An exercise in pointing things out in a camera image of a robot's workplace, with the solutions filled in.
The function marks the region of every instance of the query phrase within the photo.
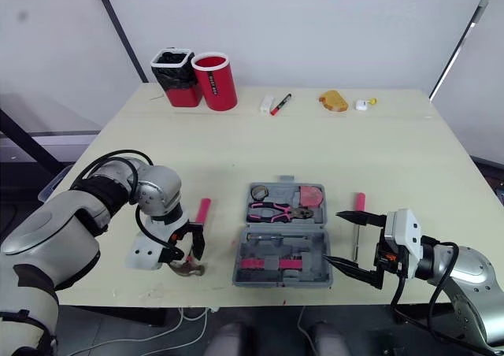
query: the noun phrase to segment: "white cable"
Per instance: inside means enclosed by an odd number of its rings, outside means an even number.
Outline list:
[[[315,356],[318,356],[317,350],[315,349],[315,345],[313,344],[311,338],[308,335],[308,332],[303,330],[301,328],[301,318],[302,314],[305,312],[306,306],[303,306],[301,309],[301,313],[299,313],[299,318],[298,318],[298,330],[308,339],[309,346],[312,347],[312,351],[315,354]]]
[[[187,346],[190,346],[191,344],[196,343],[198,340],[200,340],[205,335],[206,321],[208,320],[208,309],[205,309],[205,313],[203,315],[205,316],[205,324],[203,325],[202,333],[199,334],[199,336],[196,339],[190,341],[189,343],[180,344],[179,346],[163,348],[162,350],[152,350],[151,352],[147,352],[145,354],[141,354],[140,356],[148,356],[149,354],[156,354],[158,352],[164,352],[166,350],[176,350],[178,348],[187,347]]]
[[[107,340],[106,342],[103,342],[103,343],[99,343],[99,344],[95,344],[94,346],[90,346],[88,348],[83,348],[82,350],[76,350],[75,352],[72,352],[71,354],[68,354],[67,356],[73,356],[74,354],[80,354],[81,352],[84,352],[86,350],[93,350],[95,348],[98,348],[98,347],[102,347],[102,346],[105,346],[106,344],[111,344],[111,343],[123,343],[123,342],[133,342],[133,343],[142,343],[142,342],[148,342],[149,340],[152,340],[152,339],[156,339],[156,338],[159,338],[161,336],[165,336],[165,335],[168,335],[170,332],[174,332],[175,330],[177,330],[180,325],[182,324],[182,321],[184,319],[184,316],[183,316],[183,309],[182,308],[178,308],[179,310],[179,314],[180,314],[180,319],[179,319],[179,323],[176,324],[176,326],[174,328],[170,328],[168,331],[164,331],[162,332],[161,334],[157,334],[157,335],[154,335],[154,336],[150,336],[148,338],[144,338],[144,339],[132,339],[132,338],[125,338],[125,339],[113,339],[113,340]]]
[[[203,313],[201,313],[200,315],[198,315],[197,317],[194,317],[194,318],[191,318],[191,317],[186,317],[185,315],[183,316],[183,319],[185,319],[186,321],[197,321],[198,319],[201,319],[203,318],[203,316],[205,315],[206,311],[208,309],[205,308],[205,311],[203,311]]]

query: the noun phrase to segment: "gray toolbox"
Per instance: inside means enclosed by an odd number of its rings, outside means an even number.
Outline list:
[[[266,187],[267,195],[255,194]],[[321,192],[321,202],[300,207],[306,190]],[[293,176],[279,183],[253,183],[246,201],[246,227],[240,236],[233,284],[239,287],[330,287],[332,268],[322,258],[329,255],[327,207],[324,187],[300,184]]]

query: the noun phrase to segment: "pink screwdriver handle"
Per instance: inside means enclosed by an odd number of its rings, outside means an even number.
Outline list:
[[[365,194],[362,192],[357,193],[355,198],[355,210],[365,210]]]
[[[210,200],[209,198],[202,198],[202,201],[199,204],[198,215],[196,216],[196,223],[205,224],[206,215],[208,214],[211,203],[212,200]]]

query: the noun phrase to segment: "white wall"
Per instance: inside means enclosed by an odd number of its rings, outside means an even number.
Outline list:
[[[504,0],[490,0],[432,103],[468,153],[504,164]]]
[[[149,73],[178,46],[229,54],[238,83],[427,94],[478,1],[111,0]]]
[[[100,0],[0,0],[0,106],[25,130],[98,130],[140,83]]]

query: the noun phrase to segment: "trash bag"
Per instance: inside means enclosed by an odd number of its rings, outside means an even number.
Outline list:
[[[196,74],[191,65],[191,59],[195,56],[194,53],[189,54],[187,62],[182,67],[172,68],[169,65],[166,67],[152,67],[152,73],[156,76],[157,81],[163,87],[163,90],[172,89],[188,89],[196,84]],[[164,52],[156,61],[156,63],[177,64],[180,63],[186,54]]]

